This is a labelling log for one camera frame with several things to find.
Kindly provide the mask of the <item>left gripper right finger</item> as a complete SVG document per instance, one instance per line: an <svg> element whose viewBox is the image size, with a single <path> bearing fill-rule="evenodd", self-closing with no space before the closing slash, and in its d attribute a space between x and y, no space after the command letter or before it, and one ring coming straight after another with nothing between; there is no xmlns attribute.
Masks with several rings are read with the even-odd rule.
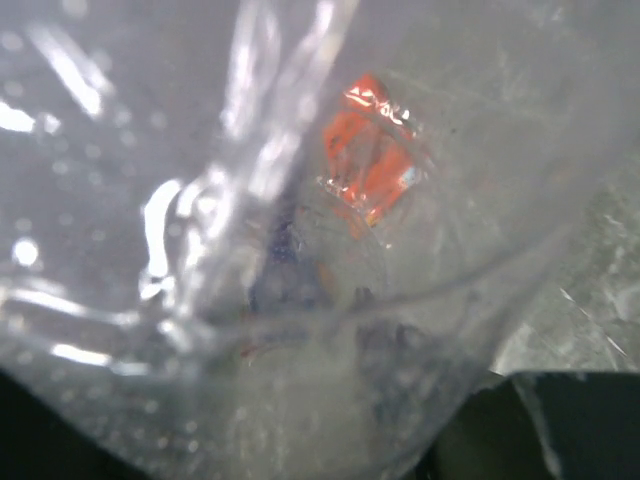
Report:
<svg viewBox="0 0 640 480"><path fill-rule="evenodd" d="M522 372L471 396L417 479L636 479L636 373Z"/></svg>

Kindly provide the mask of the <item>orange snack box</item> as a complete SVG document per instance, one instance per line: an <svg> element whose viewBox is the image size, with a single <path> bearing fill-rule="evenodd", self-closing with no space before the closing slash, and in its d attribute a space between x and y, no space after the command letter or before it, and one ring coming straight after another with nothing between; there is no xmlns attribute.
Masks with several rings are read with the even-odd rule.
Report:
<svg viewBox="0 0 640 480"><path fill-rule="evenodd" d="M342 203L335 212L355 237L391 212L430 161L410 111L370 73L342 92L340 109L324 127L323 146L326 170L318 183Z"/></svg>

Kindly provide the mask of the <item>clear plastic bottle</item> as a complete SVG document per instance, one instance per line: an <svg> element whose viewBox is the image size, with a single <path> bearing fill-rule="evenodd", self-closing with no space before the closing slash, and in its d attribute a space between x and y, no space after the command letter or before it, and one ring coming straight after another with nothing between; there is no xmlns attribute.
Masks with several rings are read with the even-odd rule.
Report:
<svg viewBox="0 0 640 480"><path fill-rule="evenodd" d="M357 237L373 74L430 152ZM635 1L5 1L1 371L154 479L395 479L488 373L637 371L544 288L638 159Z"/></svg>

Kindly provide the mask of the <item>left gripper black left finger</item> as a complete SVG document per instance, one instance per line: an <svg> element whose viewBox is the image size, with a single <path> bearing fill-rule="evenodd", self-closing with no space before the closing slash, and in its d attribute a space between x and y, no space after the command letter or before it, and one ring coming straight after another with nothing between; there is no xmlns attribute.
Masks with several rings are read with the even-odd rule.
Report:
<svg viewBox="0 0 640 480"><path fill-rule="evenodd" d="M3 479L146 479L97 446L7 373L1 374Z"/></svg>

